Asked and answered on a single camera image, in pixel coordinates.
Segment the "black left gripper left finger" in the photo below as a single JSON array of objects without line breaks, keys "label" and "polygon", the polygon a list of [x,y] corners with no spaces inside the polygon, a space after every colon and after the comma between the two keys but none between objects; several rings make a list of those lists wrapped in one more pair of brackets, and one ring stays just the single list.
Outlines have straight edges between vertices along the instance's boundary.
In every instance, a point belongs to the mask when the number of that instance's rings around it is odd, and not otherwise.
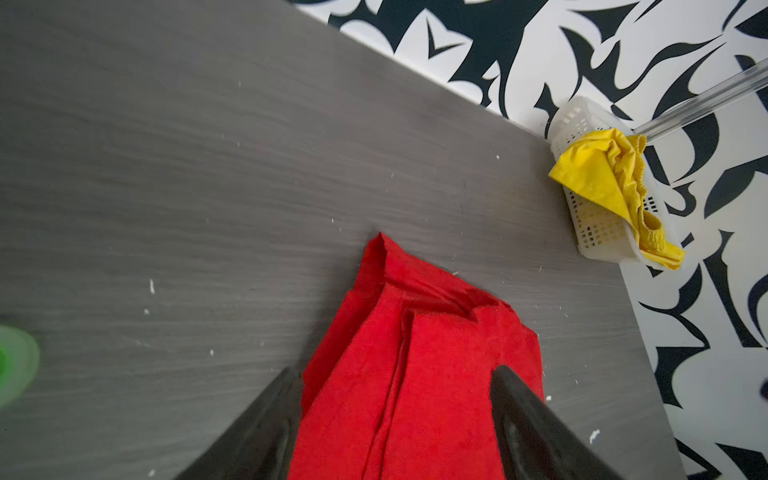
[{"label": "black left gripper left finger", "polygon": [[303,382],[284,368],[232,425],[178,477],[285,479],[298,434]]}]

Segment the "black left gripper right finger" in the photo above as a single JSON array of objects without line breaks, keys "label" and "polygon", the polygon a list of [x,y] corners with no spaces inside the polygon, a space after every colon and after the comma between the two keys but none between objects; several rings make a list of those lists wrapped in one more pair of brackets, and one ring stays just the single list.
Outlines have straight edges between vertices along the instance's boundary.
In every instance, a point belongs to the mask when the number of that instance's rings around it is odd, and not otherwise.
[{"label": "black left gripper right finger", "polygon": [[621,479],[511,368],[493,371],[490,398],[507,479]]}]

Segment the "red shorts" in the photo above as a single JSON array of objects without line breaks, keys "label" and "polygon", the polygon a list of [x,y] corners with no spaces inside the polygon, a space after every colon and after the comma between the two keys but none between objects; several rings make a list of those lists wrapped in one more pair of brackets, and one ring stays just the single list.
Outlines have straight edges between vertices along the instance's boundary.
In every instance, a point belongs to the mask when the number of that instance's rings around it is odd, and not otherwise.
[{"label": "red shorts", "polygon": [[376,236],[304,371],[290,477],[502,478],[499,366],[542,394],[538,337],[507,303]]}]

